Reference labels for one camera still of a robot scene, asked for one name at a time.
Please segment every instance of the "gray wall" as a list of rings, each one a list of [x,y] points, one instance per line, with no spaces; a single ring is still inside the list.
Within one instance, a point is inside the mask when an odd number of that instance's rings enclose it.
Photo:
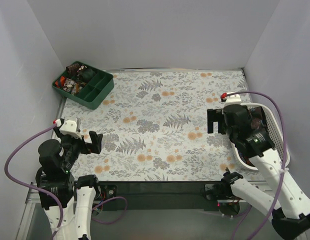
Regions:
[[[280,0],[244,71],[250,90],[272,96],[282,110],[289,168],[310,197],[310,0]]]
[[[28,0],[61,63],[243,67],[279,0]]]
[[[0,239],[15,239],[28,189],[4,174],[9,154],[49,127],[60,97],[50,83],[62,65],[26,0],[0,0]],[[10,172],[30,183],[39,168],[38,146],[29,143],[13,158]]]

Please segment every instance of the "table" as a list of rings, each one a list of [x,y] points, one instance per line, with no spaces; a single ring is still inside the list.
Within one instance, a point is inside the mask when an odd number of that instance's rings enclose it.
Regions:
[[[207,134],[207,109],[223,107],[224,92],[247,90],[241,70],[119,71],[114,89],[95,110],[67,99],[61,116],[80,117],[81,134],[103,133],[102,152],[83,155],[75,179],[100,181],[219,181],[228,167],[251,181],[259,172],[240,168],[226,135]],[[241,96],[250,102],[250,96]]]

